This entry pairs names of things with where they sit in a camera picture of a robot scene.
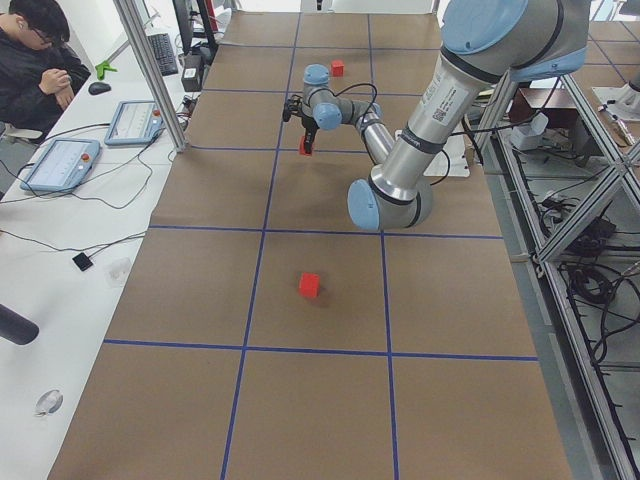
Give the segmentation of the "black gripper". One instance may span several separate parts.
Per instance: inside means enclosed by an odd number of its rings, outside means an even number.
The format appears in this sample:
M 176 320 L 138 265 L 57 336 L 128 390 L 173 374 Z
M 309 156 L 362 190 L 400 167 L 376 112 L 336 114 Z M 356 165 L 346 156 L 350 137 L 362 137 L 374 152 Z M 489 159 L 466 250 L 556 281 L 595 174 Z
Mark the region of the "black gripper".
M 318 125 L 312 116 L 305 114 L 301 116 L 301 123 L 305 130 L 304 136 L 302 137 L 302 153 L 312 154 Z

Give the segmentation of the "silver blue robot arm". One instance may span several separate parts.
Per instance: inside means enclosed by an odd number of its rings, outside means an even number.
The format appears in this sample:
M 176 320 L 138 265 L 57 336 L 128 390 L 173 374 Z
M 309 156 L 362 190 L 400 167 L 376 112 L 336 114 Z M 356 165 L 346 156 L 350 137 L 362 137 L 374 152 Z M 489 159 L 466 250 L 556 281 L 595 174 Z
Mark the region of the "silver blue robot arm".
M 410 228 L 431 212 L 425 172 L 478 94 L 508 75 L 515 82 L 559 77 L 585 62 L 587 1 L 452 1 L 443 16 L 432 80 L 399 136 L 382 123 L 373 102 L 341 99 L 329 71 L 304 71 L 298 114 L 310 152 L 317 130 L 352 125 L 374 166 L 347 194 L 349 216 L 365 231 Z

